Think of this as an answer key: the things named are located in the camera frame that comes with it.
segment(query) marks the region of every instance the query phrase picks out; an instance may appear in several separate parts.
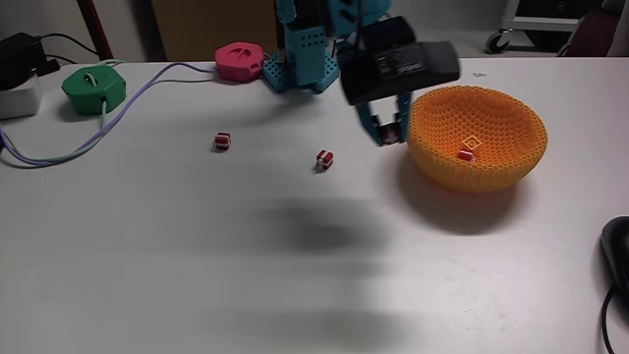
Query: black power adapter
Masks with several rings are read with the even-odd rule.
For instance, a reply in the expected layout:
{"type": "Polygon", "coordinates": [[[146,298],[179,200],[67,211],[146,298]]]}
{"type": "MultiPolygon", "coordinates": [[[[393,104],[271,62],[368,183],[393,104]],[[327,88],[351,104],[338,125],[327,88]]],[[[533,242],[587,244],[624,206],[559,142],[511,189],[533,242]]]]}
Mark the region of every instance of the black power adapter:
{"type": "Polygon", "coordinates": [[[17,33],[0,41],[0,90],[18,87],[33,72],[44,76],[57,70],[59,63],[46,59],[39,38],[17,33]]]}

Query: black cable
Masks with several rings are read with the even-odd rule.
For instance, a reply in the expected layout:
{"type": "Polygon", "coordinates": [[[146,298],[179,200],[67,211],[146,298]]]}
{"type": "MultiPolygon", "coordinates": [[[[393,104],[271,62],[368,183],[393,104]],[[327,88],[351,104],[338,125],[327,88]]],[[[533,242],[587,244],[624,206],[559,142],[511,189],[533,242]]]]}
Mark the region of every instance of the black cable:
{"type": "Polygon", "coordinates": [[[74,60],[70,60],[70,59],[68,59],[68,58],[64,58],[64,57],[62,57],[61,55],[46,54],[46,57],[48,57],[48,58],[55,58],[55,59],[65,60],[65,61],[67,61],[67,62],[68,62],[68,63],[70,63],[70,64],[77,64],[77,62],[76,62],[76,61],[74,61],[74,60]]]}
{"type": "Polygon", "coordinates": [[[51,37],[51,36],[59,36],[59,37],[63,37],[63,38],[66,38],[66,39],[70,39],[70,40],[72,40],[74,43],[76,43],[77,45],[79,45],[81,48],[83,48],[83,49],[85,49],[86,51],[90,52],[91,54],[98,55],[98,53],[96,53],[96,51],[95,51],[95,50],[90,49],[90,48],[89,48],[88,46],[86,46],[85,44],[83,44],[83,43],[79,42],[78,40],[76,40],[76,39],[74,39],[74,38],[72,38],[72,37],[70,37],[69,35],[64,34],[64,33],[57,33],[57,32],[54,32],[54,33],[49,33],[49,34],[45,34],[45,35],[40,35],[40,36],[38,36],[37,38],[39,38],[39,39],[44,39],[44,38],[48,38],[48,37],[51,37]]]}
{"type": "Polygon", "coordinates": [[[607,307],[609,306],[609,301],[611,301],[611,297],[615,291],[616,286],[612,285],[607,292],[607,296],[605,296],[605,300],[602,302],[602,307],[600,308],[600,330],[602,331],[602,341],[605,343],[605,348],[609,354],[614,354],[614,352],[613,349],[611,349],[609,335],[607,334],[607,307]]]}

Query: small cube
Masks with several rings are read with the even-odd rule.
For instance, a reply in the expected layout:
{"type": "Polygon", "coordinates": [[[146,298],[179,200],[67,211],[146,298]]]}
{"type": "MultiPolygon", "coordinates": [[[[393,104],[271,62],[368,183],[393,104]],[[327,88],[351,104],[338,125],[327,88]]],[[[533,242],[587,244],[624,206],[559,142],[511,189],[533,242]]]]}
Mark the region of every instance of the small cube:
{"type": "Polygon", "coordinates": [[[400,136],[392,124],[387,124],[383,128],[382,142],[385,145],[393,145],[400,142],[400,136]]]}
{"type": "Polygon", "coordinates": [[[225,151],[232,144],[231,136],[228,133],[218,133],[214,138],[214,148],[225,151]]]}
{"type": "Polygon", "coordinates": [[[459,154],[457,155],[460,159],[464,159],[466,161],[472,161],[474,159],[474,154],[470,151],[459,150],[459,154]]]}
{"type": "Polygon", "coordinates": [[[316,156],[316,167],[322,171],[327,171],[334,162],[334,154],[330,151],[322,150],[316,156]]]}

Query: black computer mouse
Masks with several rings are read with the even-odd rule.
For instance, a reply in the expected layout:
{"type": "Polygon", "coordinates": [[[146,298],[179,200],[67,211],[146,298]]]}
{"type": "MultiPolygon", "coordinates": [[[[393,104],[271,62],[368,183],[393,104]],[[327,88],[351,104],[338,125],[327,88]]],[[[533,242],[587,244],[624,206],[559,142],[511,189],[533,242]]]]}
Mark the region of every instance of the black computer mouse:
{"type": "Polygon", "coordinates": [[[629,298],[629,216],[612,219],[602,229],[602,251],[616,288],[629,298]]]}

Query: orange woven bowl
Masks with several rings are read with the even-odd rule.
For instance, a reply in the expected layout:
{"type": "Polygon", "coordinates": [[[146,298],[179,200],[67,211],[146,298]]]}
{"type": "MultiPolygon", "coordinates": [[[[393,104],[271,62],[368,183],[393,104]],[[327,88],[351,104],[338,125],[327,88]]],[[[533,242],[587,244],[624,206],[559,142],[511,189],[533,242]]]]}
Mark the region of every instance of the orange woven bowl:
{"type": "Polygon", "coordinates": [[[540,162],[548,135],[540,117],[508,94],[475,87],[439,88],[412,107],[408,146],[413,160],[439,184],[464,192],[515,184],[540,162]],[[459,158],[470,136],[476,161],[459,158]]]}

